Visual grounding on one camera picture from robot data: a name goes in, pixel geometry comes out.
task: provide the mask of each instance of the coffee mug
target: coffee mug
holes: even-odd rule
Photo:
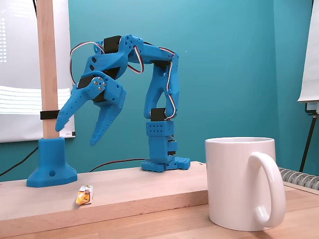
[[[278,226],[286,213],[275,141],[261,137],[205,141],[209,218],[238,231]]]

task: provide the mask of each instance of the white paper sheet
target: white paper sheet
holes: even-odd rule
[[[70,97],[68,0],[53,1],[59,109]],[[0,0],[0,143],[38,140],[41,83],[37,22],[31,0]],[[60,132],[73,137],[74,117]]]
[[[299,102],[319,101],[319,0],[314,1]]]

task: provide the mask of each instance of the candy wrapper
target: candy wrapper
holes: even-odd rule
[[[76,198],[76,204],[85,205],[91,204],[93,200],[93,186],[85,185],[82,186],[78,192],[78,196]]]

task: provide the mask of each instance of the black tripod leg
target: black tripod leg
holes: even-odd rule
[[[310,126],[310,130],[309,130],[309,134],[308,134],[308,138],[307,138],[307,142],[306,142],[306,146],[305,146],[305,150],[304,150],[304,155],[303,155],[303,159],[301,161],[299,172],[304,171],[304,166],[305,166],[305,162],[306,162],[306,158],[307,158],[307,154],[308,154],[308,149],[309,149],[311,137],[312,137],[313,132],[314,132],[316,120],[317,120],[317,115],[313,116],[313,120],[311,122],[311,126]]]

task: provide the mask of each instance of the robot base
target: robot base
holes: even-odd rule
[[[169,163],[157,163],[154,161],[151,161],[150,159],[146,159],[142,163],[142,170],[144,171],[151,171],[151,172],[157,172],[161,173],[165,170],[172,170],[172,169],[189,169],[190,167],[190,159],[189,158],[181,158],[181,157],[175,157],[174,161],[171,161]]]
[[[39,167],[26,181],[27,187],[48,187],[77,181],[74,168],[65,161],[65,139],[39,140]]]

